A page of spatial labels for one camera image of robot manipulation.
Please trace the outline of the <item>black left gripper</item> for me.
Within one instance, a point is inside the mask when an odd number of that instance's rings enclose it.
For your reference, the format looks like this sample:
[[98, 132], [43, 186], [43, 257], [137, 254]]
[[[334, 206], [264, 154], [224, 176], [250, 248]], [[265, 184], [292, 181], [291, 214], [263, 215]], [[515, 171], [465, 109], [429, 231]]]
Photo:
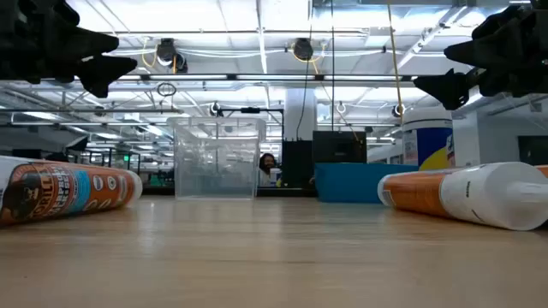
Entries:
[[0, 0], [0, 80], [37, 80], [33, 65], [43, 56], [44, 70], [76, 71], [87, 92], [107, 98], [109, 85], [136, 68], [132, 58], [100, 56], [118, 47], [117, 37], [79, 27], [44, 26], [48, 17], [59, 17], [70, 26], [80, 22], [66, 0]]

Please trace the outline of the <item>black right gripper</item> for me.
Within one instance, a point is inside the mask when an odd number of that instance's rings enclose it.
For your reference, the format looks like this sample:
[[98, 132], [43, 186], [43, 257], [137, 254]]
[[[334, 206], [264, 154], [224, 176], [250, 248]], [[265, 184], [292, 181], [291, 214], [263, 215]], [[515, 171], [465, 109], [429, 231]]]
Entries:
[[[500, 92], [515, 98], [548, 94], [548, 0], [525, 0], [488, 16], [473, 30], [471, 40], [445, 48], [444, 55], [483, 68], [477, 85], [486, 97]], [[461, 108], [472, 87], [468, 75], [453, 68], [446, 74], [417, 77], [414, 85], [446, 110]]]

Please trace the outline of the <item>black aluminium table frame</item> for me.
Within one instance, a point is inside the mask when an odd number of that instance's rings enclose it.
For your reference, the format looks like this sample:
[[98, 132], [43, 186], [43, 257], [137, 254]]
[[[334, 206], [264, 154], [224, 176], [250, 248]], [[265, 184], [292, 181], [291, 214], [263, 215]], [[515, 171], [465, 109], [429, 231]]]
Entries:
[[[143, 196], [174, 196], [173, 187], [144, 187]], [[257, 189], [257, 197], [260, 198], [317, 198], [316, 189], [305, 188], [272, 188], [262, 187]]]

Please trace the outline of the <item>person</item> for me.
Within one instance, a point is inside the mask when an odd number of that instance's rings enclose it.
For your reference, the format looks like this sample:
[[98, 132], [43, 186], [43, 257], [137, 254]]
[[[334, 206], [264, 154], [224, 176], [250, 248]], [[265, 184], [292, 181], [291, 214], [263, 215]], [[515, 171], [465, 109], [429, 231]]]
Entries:
[[274, 187], [280, 172], [276, 159], [270, 153], [265, 153], [259, 160], [259, 186]]

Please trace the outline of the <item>Lysol wipes canister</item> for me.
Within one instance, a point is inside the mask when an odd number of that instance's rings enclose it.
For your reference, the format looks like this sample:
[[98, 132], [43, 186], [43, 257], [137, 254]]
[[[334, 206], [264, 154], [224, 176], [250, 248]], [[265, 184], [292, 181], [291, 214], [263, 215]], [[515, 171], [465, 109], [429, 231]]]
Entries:
[[443, 107], [409, 109], [402, 120], [403, 162], [419, 170], [456, 166], [453, 121]]

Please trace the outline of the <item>teal plastic bin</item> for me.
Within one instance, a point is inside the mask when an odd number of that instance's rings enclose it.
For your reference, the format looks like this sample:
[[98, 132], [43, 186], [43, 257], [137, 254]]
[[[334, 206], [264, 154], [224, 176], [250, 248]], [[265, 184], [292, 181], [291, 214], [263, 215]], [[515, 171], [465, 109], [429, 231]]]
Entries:
[[380, 204], [377, 187], [384, 176], [418, 170], [401, 164], [316, 163], [314, 178], [323, 203]]

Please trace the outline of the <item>clear plastic bin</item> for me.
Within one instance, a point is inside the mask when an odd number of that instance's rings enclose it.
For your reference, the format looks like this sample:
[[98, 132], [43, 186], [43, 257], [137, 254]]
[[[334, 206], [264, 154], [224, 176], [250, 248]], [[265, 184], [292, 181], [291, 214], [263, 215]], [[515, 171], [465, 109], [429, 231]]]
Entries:
[[249, 117], [171, 117], [166, 123], [174, 135], [177, 199], [256, 196], [265, 121]]

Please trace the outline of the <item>white column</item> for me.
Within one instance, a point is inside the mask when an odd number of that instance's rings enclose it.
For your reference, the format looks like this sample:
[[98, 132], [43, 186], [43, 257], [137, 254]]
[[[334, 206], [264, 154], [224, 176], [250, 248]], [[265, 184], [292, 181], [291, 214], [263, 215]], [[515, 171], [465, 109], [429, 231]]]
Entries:
[[284, 101], [283, 137], [312, 140], [317, 129], [317, 98], [313, 88], [289, 88]]

